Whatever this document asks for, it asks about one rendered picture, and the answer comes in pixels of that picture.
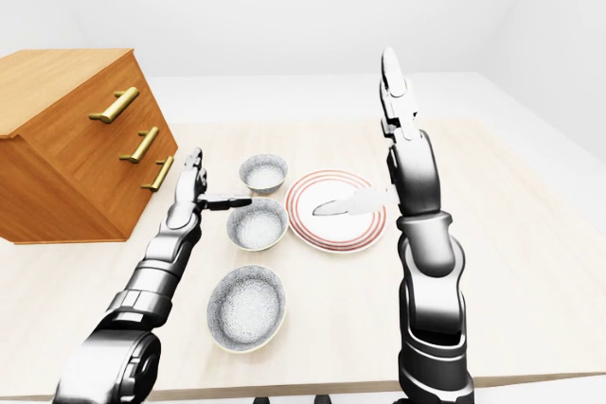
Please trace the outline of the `wooden cabinet drawer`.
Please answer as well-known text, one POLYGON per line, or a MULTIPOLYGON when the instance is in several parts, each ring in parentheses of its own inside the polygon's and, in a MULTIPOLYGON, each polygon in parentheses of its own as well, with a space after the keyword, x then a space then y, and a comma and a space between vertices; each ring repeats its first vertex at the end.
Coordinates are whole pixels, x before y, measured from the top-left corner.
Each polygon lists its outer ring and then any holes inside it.
POLYGON ((90 117, 105 111, 105 105, 85 110, 56 155, 103 212, 131 197, 150 195, 141 186, 157 175, 156 163, 177 150, 150 87, 138 82, 134 88, 138 96, 110 123, 90 117))
POLYGON ((78 118, 89 108, 101 105, 109 107, 116 100, 116 91, 126 91, 138 82, 149 86, 132 50, 118 49, 108 62, 103 62, 100 53, 95 52, 89 63, 99 64, 99 70, 84 76, 75 88, 21 130, 25 139, 40 146, 43 155, 72 180, 56 155, 65 139, 71 135, 69 131, 79 122, 78 118))
POLYGON ((101 130, 107 136, 98 149, 95 172, 90 177, 94 201, 118 237, 127 239, 153 194, 140 186, 154 179, 159 170, 155 162, 173 156, 177 145, 160 114, 131 121, 119 118, 101 130), (121 161, 121 154, 132 153, 141 142, 138 133, 151 127, 158 127, 159 133, 141 162, 121 161))

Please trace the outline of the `wooden cabinet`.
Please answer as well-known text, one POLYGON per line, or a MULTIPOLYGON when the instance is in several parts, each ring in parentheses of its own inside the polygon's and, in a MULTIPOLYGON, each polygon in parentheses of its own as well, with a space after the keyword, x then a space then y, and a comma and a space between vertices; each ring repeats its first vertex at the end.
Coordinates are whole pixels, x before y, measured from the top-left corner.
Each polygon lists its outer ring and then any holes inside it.
POLYGON ((14 243, 123 241, 79 185, 22 128, 119 48, 21 50, 0 59, 0 237, 14 243))

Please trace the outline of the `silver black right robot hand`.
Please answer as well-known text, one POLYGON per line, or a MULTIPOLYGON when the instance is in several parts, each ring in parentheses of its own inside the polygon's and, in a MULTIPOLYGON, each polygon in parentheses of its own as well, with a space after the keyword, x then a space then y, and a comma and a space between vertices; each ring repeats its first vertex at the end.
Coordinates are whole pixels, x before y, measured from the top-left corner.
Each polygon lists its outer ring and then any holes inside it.
POLYGON ((416 124, 416 97, 390 47, 381 57, 380 101, 383 136, 392 141, 386 160, 391 184, 360 188, 345 199, 324 202, 313 209, 314 216, 363 215, 390 203, 397 204, 405 216, 440 210, 440 181, 431 141, 416 124))

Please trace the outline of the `patterned grey bowl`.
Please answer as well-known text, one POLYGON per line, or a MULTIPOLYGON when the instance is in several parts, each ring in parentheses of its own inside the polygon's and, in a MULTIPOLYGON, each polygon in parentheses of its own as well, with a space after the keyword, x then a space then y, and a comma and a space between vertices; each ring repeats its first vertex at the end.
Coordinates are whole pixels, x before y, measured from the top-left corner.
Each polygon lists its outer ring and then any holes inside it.
POLYGON ((277 334, 286 308, 286 291, 271 269, 242 266, 224 276, 211 292, 208 330, 214 343, 227 352, 253 352, 277 334))
POLYGON ((282 204, 268 198, 253 198, 251 203, 234 209, 226 222, 228 238, 249 252, 267 250, 276 245, 289 227, 282 204))
POLYGON ((267 195, 277 191, 285 182, 289 167, 275 154, 256 154, 239 168, 241 181, 253 192, 267 195))

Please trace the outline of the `white plate with red rings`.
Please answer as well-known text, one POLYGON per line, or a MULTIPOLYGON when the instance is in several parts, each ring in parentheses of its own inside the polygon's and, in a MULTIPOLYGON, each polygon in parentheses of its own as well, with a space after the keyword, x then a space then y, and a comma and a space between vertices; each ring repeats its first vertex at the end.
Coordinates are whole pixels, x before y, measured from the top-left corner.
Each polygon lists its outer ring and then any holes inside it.
POLYGON ((371 247, 386 229, 385 208, 356 216, 313 213, 320 204, 345 199, 370 186, 363 177, 341 169, 318 169, 303 175, 290 186, 284 199, 292 231, 308 245, 328 253, 350 254, 371 247))

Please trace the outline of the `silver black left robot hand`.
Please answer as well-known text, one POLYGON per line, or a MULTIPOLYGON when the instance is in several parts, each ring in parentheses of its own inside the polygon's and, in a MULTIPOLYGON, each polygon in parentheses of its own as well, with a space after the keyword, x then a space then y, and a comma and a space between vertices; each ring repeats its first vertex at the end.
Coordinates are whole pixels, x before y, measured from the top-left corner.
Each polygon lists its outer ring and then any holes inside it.
POLYGON ((175 188, 177 202, 192 202, 201 210, 228 210, 252 203, 250 196, 209 194, 207 191, 207 171, 203 167, 203 151, 195 148, 186 158, 185 169, 179 176, 175 188))

